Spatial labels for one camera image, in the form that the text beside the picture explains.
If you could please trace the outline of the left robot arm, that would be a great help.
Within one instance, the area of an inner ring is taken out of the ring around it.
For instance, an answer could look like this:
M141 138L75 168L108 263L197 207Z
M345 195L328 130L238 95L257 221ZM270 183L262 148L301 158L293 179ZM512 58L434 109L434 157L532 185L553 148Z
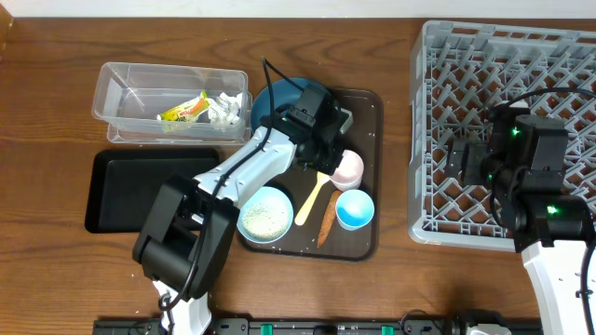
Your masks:
M224 268L241 208L293 163L332 174L342 159L350 111L295 106L261 119L251 139L221 165L160 187L132 251L159 293L163 334L202 334L210 288Z

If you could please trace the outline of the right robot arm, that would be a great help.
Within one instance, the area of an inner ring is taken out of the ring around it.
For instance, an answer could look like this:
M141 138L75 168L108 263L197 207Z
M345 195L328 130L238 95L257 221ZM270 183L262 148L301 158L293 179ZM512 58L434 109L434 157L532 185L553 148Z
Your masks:
M556 119L497 119L487 142L453 142L446 174L489 188L494 220L512 232L530 276L543 332L592 334L595 227L586 201L562 190L567 141Z

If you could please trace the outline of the brown serving tray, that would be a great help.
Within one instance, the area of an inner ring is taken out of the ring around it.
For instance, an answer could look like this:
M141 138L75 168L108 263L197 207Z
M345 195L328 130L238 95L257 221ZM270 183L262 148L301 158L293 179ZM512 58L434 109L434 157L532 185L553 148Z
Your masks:
M363 178L359 188L374 202L372 220L355 231L347 231L335 222L325 243L319 246L321 223L335 191L332 183L327 182L322 186L303 225L293 224L279 240L267 244L253 243L239 234L237 240L246 249L253 252L341 261L364 261L375 252L379 235L383 105L378 95L369 90L333 88L331 93L342 107L354 115L354 124L345 134L344 144L346 149L356 152L363 159Z

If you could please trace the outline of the yellow green snack wrapper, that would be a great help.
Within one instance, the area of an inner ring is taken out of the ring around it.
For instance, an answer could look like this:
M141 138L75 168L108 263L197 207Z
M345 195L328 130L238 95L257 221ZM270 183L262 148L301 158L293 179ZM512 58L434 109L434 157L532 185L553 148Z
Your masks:
M166 112L158 114L156 119L168 122L195 122L210 107L207 93L202 90L195 98L183 102Z

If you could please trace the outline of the yellow plastic spoon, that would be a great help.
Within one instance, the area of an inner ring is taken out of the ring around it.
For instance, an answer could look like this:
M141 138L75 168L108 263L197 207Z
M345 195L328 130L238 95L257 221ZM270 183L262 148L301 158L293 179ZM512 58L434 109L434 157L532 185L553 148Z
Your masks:
M322 172L317 173L317 181L315 186L313 187L312 191L310 192L309 196L299 209L297 215L294 218L294 223L298 226L302 226L305 224L312 207L317 199L318 193L323 185L325 185L331 177L327 174Z

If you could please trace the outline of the grey dishwasher rack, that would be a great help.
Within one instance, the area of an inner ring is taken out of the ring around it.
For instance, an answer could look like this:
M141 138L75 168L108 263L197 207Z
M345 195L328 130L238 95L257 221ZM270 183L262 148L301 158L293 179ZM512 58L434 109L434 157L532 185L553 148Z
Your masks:
M445 174L455 139L485 141L489 109L525 95L533 113L569 134L563 190L595 203L595 35L431 20L411 56L410 238L420 244L511 251L489 191Z

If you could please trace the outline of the pink cup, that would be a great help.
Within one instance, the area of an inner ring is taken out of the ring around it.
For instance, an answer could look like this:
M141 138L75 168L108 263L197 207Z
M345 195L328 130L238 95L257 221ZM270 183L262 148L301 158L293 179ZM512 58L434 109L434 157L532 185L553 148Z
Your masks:
M358 189L364 172L362 158L351 150L344 150L340 165L331 175L331 182L340 191Z

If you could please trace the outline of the white tissue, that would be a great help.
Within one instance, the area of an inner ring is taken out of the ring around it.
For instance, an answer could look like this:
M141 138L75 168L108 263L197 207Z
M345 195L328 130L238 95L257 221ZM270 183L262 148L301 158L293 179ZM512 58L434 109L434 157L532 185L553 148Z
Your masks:
M221 93L214 99L207 98L207 102L209 103L208 119L210 123L217 127L238 125L243 98L244 95L242 93L238 93L236 96L228 96L226 93Z

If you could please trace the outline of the clear plastic bin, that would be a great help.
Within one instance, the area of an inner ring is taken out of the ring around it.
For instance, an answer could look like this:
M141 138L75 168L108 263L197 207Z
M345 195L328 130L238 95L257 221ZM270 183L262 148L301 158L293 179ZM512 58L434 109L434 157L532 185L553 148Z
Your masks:
M221 93L242 93L239 124L214 126L208 119L208 110L195 122L156 119L158 114L195 98L202 90L212 99ZM251 103L248 77L239 70L107 62L100 70L92 114L109 124L108 139L113 143L233 145L250 136Z

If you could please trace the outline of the black tray bin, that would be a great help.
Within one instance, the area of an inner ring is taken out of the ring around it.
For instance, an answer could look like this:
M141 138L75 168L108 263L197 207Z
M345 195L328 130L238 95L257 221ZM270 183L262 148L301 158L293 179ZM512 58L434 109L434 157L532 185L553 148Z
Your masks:
M138 233L161 185L173 175L187 179L220 162L212 148L110 149L96 154L85 228L92 234Z

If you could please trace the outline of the light blue cup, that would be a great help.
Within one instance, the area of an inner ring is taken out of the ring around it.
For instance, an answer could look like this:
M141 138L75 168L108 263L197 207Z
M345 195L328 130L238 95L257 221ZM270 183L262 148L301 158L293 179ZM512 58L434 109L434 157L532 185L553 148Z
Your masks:
M373 220L375 206L372 198L361 190L348 190L339 195L335 214L340 226L356 231Z

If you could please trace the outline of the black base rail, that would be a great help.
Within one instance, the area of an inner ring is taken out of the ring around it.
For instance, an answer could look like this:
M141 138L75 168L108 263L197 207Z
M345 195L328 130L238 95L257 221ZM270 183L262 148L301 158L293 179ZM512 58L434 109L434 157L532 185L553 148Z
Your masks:
M432 335L432 334L540 334L538 324L464 323L460 320L411 319L391 322L249 321L243 318L214 320L206 335Z

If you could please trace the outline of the large blue bowl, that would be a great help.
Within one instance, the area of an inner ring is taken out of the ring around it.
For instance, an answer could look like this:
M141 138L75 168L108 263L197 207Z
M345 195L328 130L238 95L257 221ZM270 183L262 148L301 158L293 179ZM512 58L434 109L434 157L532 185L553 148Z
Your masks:
M306 88L308 86L317 87L323 90L326 93L330 91L324 87L322 84L306 79L301 77L292 77L291 80L297 84L301 88ZM274 96L274 106L278 108L285 104L293 105L295 104L299 98L301 97L302 93L292 84L288 83L286 80L281 79L277 82L272 84L273 88L273 96ZM251 109L251 130L255 131L260 126L260 121L263 116L270 115L270 98L269 98L269 90L268 87L265 87L254 99Z

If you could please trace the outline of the light blue rice bowl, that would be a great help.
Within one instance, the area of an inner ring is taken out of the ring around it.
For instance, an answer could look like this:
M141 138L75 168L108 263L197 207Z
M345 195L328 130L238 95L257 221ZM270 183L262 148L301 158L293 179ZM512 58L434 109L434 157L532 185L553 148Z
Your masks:
M237 230L248 241L269 244L286 234L293 222L293 205L278 188L264 186L241 208Z

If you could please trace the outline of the orange carrot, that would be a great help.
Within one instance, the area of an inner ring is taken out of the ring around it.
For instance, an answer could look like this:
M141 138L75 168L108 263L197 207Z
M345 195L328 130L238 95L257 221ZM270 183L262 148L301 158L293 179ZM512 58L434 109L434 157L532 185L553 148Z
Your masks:
M320 230L318 233L317 247L320 248L327 240L335 220L335 206L342 191L336 190L332 193L328 205L325 209Z

